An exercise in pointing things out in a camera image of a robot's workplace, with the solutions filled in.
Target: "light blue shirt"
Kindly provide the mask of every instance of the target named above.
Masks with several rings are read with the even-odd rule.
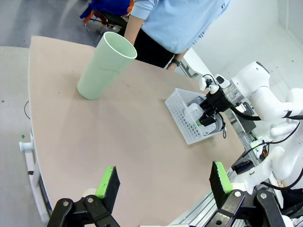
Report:
[[[172,53],[191,48],[231,0],[135,0],[132,15],[142,30]]]

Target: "gray floor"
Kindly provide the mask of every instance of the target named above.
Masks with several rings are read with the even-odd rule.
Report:
[[[94,46],[96,32],[90,36],[79,18],[87,5],[87,0],[0,0],[0,226],[44,226],[18,148],[19,141],[29,141],[30,132],[23,110],[28,100],[25,47],[32,35]],[[92,31],[100,27],[89,25]]]
[[[79,15],[88,0],[0,0],[0,45],[29,47],[32,35],[94,45]]]
[[[28,142],[28,48],[0,47],[0,226],[43,226],[27,177],[19,141]]]

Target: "white wall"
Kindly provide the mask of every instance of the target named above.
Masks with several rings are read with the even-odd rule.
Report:
[[[303,47],[281,26],[272,26],[251,45],[246,46],[219,73],[228,79],[236,75],[245,65],[253,61],[261,62],[271,73],[270,89],[282,102],[292,88],[303,88]],[[257,135],[264,135],[274,122],[255,122]],[[285,148],[287,141],[279,144]],[[298,159],[294,171],[287,183],[292,183],[298,177],[303,167],[303,155]],[[303,179],[295,186],[303,188]]]
[[[278,21],[283,28],[288,26],[288,1],[289,0],[277,0],[278,2]]]
[[[303,1],[288,0],[287,29],[303,44]]]
[[[232,0],[193,49],[216,74],[277,21],[277,0]]]

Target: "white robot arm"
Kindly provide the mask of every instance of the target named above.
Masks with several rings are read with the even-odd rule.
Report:
[[[247,192],[252,194],[254,187],[266,181],[271,173],[275,178],[285,180],[292,173],[294,165],[303,151],[302,136],[303,126],[300,125],[296,134],[288,141],[285,150],[280,146],[273,148],[260,165],[237,175],[232,182],[244,183]]]
[[[269,89],[269,78],[269,72],[259,62],[253,62],[232,78],[232,82],[243,97],[249,97],[263,121],[299,115],[303,110],[303,89],[292,89],[282,103]]]

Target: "hand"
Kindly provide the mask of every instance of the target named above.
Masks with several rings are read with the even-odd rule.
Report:
[[[169,71],[175,71],[176,67],[177,65],[171,62],[166,69]]]

